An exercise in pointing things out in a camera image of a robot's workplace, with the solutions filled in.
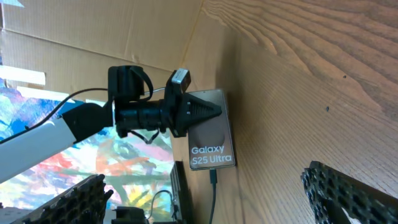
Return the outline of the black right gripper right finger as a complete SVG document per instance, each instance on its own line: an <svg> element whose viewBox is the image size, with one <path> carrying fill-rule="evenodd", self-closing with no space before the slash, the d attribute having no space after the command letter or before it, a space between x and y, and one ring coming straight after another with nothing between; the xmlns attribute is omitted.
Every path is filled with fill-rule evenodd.
<svg viewBox="0 0 398 224"><path fill-rule="evenodd" d="M312 161L301 181L316 223L397 224L397 199L321 162Z"/></svg>

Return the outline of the Galaxy smartphone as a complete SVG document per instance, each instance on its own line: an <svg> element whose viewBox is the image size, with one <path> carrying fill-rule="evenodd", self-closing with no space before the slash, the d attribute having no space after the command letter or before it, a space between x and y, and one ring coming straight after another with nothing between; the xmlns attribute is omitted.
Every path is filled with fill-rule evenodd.
<svg viewBox="0 0 398 224"><path fill-rule="evenodd" d="M236 165L228 104L223 90L194 91L192 95L221 107L221 114L188 130L191 170L219 169Z"/></svg>

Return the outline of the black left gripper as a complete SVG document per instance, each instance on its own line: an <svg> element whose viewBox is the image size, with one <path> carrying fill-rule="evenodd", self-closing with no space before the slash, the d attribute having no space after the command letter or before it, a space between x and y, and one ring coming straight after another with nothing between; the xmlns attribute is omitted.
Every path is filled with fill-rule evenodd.
<svg viewBox="0 0 398 224"><path fill-rule="evenodd" d="M222 113L221 106L185 93L186 84L166 84L164 98L157 101L151 100L155 92L153 85L147 86L147 91L142 83L115 91L115 125L119 137L125 138L131 133L141 138L136 132L138 129L164 133L167 129L176 129L176 125L178 136L185 137L191 126ZM146 92L149 96L142 98Z"/></svg>

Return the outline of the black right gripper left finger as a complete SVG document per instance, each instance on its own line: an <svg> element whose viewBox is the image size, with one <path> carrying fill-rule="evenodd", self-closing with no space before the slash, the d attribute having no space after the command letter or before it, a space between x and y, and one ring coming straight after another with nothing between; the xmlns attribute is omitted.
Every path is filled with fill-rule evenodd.
<svg viewBox="0 0 398 224"><path fill-rule="evenodd" d="M25 224L98 224L103 223L106 204L113 194L104 188L105 176L87 177L61 195L21 218Z"/></svg>

